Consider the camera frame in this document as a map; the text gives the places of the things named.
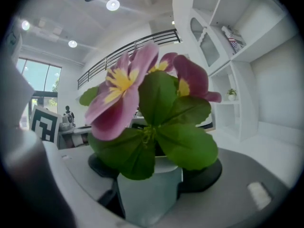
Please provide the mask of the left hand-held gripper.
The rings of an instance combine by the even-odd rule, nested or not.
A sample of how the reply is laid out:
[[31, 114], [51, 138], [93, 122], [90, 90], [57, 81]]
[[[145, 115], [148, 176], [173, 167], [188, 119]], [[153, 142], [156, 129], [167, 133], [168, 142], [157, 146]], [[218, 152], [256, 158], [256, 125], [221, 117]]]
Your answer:
[[43, 141], [57, 143], [62, 116], [35, 105], [30, 117], [29, 129]]

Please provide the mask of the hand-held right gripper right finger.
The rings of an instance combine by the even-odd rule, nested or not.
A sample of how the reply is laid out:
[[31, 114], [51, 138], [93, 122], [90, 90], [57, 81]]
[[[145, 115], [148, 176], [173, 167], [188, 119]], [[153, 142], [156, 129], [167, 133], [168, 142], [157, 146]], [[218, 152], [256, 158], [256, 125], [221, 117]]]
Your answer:
[[[255, 228], [282, 204], [289, 189], [249, 156], [220, 149], [222, 173], [207, 190], [183, 193], [156, 228]], [[261, 183], [271, 197], [259, 209], [248, 186]]]

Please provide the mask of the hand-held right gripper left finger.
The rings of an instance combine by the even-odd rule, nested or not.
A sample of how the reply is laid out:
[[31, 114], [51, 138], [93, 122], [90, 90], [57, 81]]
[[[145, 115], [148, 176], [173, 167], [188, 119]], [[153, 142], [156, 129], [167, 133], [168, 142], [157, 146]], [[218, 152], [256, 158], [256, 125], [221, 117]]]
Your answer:
[[47, 160], [55, 182], [69, 205], [78, 228], [131, 228], [132, 224], [108, 209], [119, 208], [117, 185], [93, 171], [90, 146], [59, 150], [44, 141]]

